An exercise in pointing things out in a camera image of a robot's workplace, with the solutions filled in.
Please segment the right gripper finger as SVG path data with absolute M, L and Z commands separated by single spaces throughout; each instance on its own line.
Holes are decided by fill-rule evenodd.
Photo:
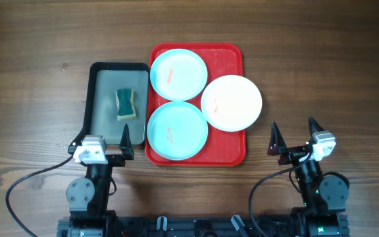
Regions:
M 309 132 L 311 135 L 310 142 L 314 144 L 320 143 L 320 139 L 323 135 L 324 129 L 318 124 L 318 122 L 313 118 L 309 117 Z
M 281 135 L 278 125 L 273 122 L 271 126 L 271 137 L 268 145 L 267 155 L 281 155 L 287 150 L 286 143 Z

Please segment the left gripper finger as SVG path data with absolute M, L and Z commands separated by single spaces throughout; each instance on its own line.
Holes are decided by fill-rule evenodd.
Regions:
M 134 160 L 134 150 L 130 139 L 129 126 L 127 124 L 124 125 L 119 147 L 125 160 Z
M 68 146 L 68 153 L 74 153 L 78 146 L 82 145 L 85 134 L 78 134 Z

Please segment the green yellow sponge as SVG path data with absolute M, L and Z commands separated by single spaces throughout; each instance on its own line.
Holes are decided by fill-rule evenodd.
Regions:
M 117 104 L 117 119 L 126 120 L 136 117 L 136 110 L 134 107 L 134 90 L 130 88 L 122 88 L 116 90 L 116 104 Z

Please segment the white plate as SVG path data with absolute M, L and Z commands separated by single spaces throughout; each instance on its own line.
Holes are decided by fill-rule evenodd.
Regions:
M 213 80 L 201 96 L 201 111 L 207 122 L 225 132 L 237 132 L 251 126 L 261 114 L 262 107 L 258 87 L 238 75 Z

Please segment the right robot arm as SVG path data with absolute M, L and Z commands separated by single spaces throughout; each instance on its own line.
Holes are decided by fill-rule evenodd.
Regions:
M 349 236 L 345 203 L 350 183 L 338 172 L 323 172 L 319 165 L 336 146 L 335 136 L 309 118 L 311 138 L 301 146 L 288 147 L 276 123 L 271 126 L 269 155 L 279 156 L 279 165 L 292 165 L 303 207 L 294 207 L 284 234 L 288 236 Z

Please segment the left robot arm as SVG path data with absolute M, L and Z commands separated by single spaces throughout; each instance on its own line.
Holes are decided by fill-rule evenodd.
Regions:
M 70 217 L 60 220 L 58 237 L 126 236 L 124 225 L 115 211 L 107 209 L 113 193 L 113 168 L 124 167 L 126 160 L 134 158 L 128 125 L 124 126 L 119 143 L 120 153 L 107 155 L 107 143 L 103 136 L 86 135 L 74 145 L 72 158 L 86 167 L 83 178 L 73 180 L 66 189 Z

